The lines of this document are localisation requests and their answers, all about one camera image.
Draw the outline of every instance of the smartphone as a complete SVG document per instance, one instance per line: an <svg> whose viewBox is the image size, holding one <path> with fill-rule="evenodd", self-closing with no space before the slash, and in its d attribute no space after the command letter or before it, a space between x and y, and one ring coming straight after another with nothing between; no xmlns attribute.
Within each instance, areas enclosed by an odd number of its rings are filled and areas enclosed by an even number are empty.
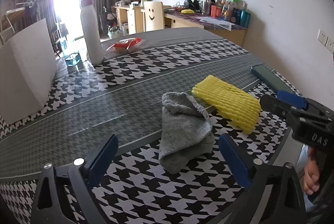
<svg viewBox="0 0 334 224"><path fill-rule="evenodd" d="M292 94L295 94L290 87L286 85L279 77L277 77L272 71L267 69L264 65L256 65L250 68L250 72L258 77L262 82L269 86L276 94L278 91L283 90Z"/></svg>

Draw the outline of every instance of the screw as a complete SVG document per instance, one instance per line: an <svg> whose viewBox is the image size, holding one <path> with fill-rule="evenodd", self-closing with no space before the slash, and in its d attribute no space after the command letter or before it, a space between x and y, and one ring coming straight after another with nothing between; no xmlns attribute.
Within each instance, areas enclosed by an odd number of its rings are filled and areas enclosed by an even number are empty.
<svg viewBox="0 0 334 224"><path fill-rule="evenodd" d="M76 166L80 166L80 165L82 165L84 163L84 161L85 160L83 158L78 158L78 159L75 159L73 163Z"/></svg>
<svg viewBox="0 0 334 224"><path fill-rule="evenodd" d="M44 169L49 169L50 167L52 167L52 164L51 163L47 163L47 164L45 164Z"/></svg>
<svg viewBox="0 0 334 224"><path fill-rule="evenodd" d="M286 162L284 166L287 167L288 169L293 169L293 164L291 164L290 162Z"/></svg>
<svg viewBox="0 0 334 224"><path fill-rule="evenodd" d="M261 164L263 164L263 161L259 158L255 158L255 159L253 159L253 163L256 164L256 165L261 165Z"/></svg>

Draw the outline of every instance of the human hand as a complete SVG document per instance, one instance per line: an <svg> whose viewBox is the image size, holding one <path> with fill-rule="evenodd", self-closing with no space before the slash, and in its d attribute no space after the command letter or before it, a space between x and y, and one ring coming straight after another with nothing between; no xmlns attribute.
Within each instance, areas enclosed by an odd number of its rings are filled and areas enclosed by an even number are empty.
<svg viewBox="0 0 334 224"><path fill-rule="evenodd" d="M307 164L304 168L304 191L307 195L312 195L319 190L319 167L317 165L315 149L308 147Z"/></svg>

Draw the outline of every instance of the yellow object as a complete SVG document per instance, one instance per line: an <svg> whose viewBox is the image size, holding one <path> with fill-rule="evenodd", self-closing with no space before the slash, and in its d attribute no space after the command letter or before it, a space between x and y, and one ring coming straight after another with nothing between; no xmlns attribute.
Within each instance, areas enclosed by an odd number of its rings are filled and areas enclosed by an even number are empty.
<svg viewBox="0 0 334 224"><path fill-rule="evenodd" d="M194 10L191 10L191 9L183 9L181 11L182 14L193 14L195 13Z"/></svg>
<svg viewBox="0 0 334 224"><path fill-rule="evenodd" d="M250 134L256 125L261 107L258 99L215 76L209 75L196 84L192 93L213 105L234 127Z"/></svg>

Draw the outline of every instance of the paper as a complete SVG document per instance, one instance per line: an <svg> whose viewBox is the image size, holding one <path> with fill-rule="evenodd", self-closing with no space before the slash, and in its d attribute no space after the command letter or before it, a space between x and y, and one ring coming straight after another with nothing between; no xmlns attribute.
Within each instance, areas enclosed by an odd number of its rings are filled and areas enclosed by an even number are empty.
<svg viewBox="0 0 334 224"><path fill-rule="evenodd" d="M229 30L229 31L232 30L232 25L234 25L234 23L230 23L230 22L227 22L225 20L211 18L211 17L200 17L198 19L199 19L200 22L211 23L211 24L220 26L220 27L222 27L226 30Z"/></svg>

